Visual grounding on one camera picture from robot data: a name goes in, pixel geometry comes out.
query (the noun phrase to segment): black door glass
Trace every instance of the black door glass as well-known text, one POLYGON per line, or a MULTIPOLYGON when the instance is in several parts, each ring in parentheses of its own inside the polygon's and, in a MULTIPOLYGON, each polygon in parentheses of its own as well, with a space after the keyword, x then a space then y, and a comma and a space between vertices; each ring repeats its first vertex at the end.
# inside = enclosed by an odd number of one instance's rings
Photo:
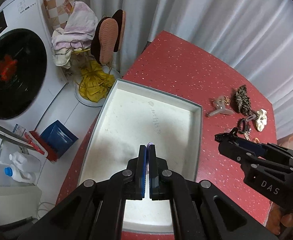
POLYGON ((42 86, 47 55, 41 38, 27 29, 0 37, 0 119, 23 113, 42 86))

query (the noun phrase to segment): white scrunchie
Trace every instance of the white scrunchie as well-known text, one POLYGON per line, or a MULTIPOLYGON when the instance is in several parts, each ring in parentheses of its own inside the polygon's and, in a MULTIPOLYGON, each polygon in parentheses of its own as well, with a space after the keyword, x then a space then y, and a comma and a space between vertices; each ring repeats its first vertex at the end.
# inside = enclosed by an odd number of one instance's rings
POLYGON ((259 132, 262 132, 264 126, 267 125, 267 111, 264 109, 259 109, 257 111, 257 119, 255 120, 255 125, 259 132))

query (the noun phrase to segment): checkered wall tile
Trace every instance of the checkered wall tile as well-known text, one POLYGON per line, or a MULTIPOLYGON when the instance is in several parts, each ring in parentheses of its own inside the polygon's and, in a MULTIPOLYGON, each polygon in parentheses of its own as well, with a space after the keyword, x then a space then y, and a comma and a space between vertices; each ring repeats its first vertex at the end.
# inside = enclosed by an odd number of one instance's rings
POLYGON ((53 30, 63 28, 71 14, 75 0, 43 0, 48 21, 53 30))

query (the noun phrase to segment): screw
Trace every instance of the screw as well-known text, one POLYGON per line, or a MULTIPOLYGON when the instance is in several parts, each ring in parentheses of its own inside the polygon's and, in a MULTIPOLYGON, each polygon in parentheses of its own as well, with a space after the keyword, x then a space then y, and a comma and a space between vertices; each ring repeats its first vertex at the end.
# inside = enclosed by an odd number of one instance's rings
POLYGON ((92 187, 92 186, 94 185, 94 181, 91 180, 91 179, 87 179, 87 180, 83 183, 83 185, 84 185, 85 187, 92 187))
POLYGON ((211 182, 208 181, 208 180, 202 180, 200 185, 203 187, 203 188, 210 188, 211 187, 211 182))
POLYGON ((162 175, 165 177, 170 177, 172 175, 172 171, 164 170, 164 171, 162 171, 162 175))
POLYGON ((124 170, 124 171, 122 171, 122 174, 123 174, 123 176, 128 177, 128 176, 132 175, 132 171, 131 170, 124 170))

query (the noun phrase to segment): white plastic bottle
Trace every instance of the white plastic bottle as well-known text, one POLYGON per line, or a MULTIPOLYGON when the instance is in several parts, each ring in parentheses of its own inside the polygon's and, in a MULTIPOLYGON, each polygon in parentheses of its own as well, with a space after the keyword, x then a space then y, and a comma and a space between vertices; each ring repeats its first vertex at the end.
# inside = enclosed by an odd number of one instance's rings
POLYGON ((11 164, 10 167, 6 167, 4 172, 18 182, 33 183, 36 179, 33 172, 20 171, 14 164, 11 164))
POLYGON ((10 154, 9 158, 21 171, 39 172, 41 169, 41 161, 33 155, 15 152, 10 154))

